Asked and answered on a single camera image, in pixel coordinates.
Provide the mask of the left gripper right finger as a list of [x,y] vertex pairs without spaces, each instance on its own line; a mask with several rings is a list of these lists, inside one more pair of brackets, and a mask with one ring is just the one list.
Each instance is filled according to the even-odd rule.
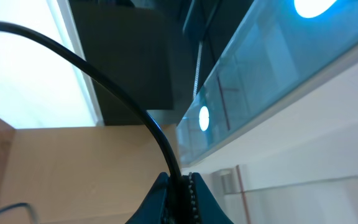
[[189,173],[191,219],[199,224],[233,224],[199,173]]

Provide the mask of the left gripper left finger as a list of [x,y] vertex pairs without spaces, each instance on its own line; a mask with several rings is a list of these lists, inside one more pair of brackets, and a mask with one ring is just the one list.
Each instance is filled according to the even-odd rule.
[[140,207],[126,224],[160,224],[167,197],[169,176],[162,172],[158,175]]

